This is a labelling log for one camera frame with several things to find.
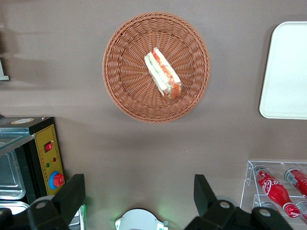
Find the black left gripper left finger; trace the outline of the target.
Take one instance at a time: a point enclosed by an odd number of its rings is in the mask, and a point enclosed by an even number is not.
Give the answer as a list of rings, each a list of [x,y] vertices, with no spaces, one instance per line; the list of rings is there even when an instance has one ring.
[[[2,230],[68,230],[69,224],[85,201],[83,174],[75,174],[52,197],[37,199],[25,211],[12,214],[9,208],[0,209]]]

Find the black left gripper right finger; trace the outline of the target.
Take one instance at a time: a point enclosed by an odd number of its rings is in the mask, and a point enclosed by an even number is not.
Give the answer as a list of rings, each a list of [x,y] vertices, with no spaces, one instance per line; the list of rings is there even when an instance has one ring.
[[[194,203],[198,216],[187,230],[291,230],[290,224],[277,211],[256,207],[251,213],[227,200],[217,199],[203,174],[194,176]]]

